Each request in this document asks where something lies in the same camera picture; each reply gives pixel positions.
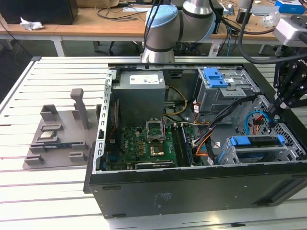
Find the table leg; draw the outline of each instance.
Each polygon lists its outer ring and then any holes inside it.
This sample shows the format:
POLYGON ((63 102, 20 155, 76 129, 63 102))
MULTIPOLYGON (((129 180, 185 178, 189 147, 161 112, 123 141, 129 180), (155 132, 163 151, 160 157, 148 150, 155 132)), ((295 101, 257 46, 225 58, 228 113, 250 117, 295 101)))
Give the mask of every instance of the table leg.
POLYGON ((210 52, 209 52, 209 57, 216 57, 217 53, 219 52, 221 42, 220 41, 212 41, 210 52))
POLYGON ((1 40, 1 44, 2 44, 7 50, 13 50, 13 47, 12 47, 12 45, 11 45, 11 39, 1 40))
POLYGON ((99 49, 98 49, 99 42, 98 41, 93 41, 93 46, 94 46, 94 51, 95 52, 99 52, 99 49))
POLYGON ((261 46, 261 48, 260 48, 260 50, 259 50, 259 54, 264 54, 264 51, 265 51, 265 47, 266 47, 266 45, 265 44, 263 44, 262 46, 261 46))
POLYGON ((56 37, 53 39, 54 46, 57 50, 59 57, 65 57, 64 45, 61 37, 56 37))

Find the blue latch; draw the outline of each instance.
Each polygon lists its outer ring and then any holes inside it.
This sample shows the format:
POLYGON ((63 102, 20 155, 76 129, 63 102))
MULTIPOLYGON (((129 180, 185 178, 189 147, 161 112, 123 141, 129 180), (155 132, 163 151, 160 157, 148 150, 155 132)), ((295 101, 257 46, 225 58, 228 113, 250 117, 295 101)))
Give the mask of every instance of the blue latch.
POLYGON ((284 146, 284 144, 285 144, 285 139, 284 139, 283 135, 280 135, 280 134, 279 134, 277 137, 278 137, 278 139, 279 139, 279 141, 280 141, 280 144, 281 144, 282 146, 284 146))
POLYGON ((248 139, 248 137, 246 136, 236 136, 236 137, 232 137, 230 139, 231 141, 231 144, 233 146, 236 146, 236 145, 250 145, 250 141, 248 139))
POLYGON ((228 84, 224 81, 223 75, 217 68, 205 68, 203 74, 209 82, 210 88, 227 88, 228 84))

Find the crumpled paper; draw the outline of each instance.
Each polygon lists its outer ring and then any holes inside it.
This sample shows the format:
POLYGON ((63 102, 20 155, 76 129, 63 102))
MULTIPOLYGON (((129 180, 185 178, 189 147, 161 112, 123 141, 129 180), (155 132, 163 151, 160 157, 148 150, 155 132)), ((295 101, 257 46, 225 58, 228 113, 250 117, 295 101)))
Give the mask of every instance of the crumpled paper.
POLYGON ((22 17, 20 17, 21 23, 20 25, 23 26, 24 29, 26 30, 37 30, 37 29, 41 29, 44 28, 44 26, 42 25, 42 23, 40 22, 28 22, 27 20, 23 19, 22 17))

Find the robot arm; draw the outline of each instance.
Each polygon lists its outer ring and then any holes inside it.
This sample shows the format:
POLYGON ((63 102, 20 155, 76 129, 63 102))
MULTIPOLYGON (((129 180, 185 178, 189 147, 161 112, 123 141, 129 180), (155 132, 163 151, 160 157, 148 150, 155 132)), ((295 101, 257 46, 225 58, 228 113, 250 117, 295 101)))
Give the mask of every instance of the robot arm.
MULTIPOLYGON (((150 18, 147 12, 146 20, 151 21, 156 10, 157 6, 150 18)), ((215 15, 208 0, 186 0, 181 11, 175 6, 161 5, 144 42, 142 62, 175 62, 175 42, 201 41, 210 37, 214 26, 215 15)))

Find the blue device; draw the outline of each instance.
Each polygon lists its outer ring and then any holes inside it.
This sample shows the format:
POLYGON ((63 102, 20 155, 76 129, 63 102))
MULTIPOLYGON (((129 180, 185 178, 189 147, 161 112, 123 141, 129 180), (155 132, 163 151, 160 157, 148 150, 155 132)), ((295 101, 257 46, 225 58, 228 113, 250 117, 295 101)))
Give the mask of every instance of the blue device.
POLYGON ((277 0, 275 6, 279 6, 280 13, 303 14, 305 8, 297 0, 277 0))

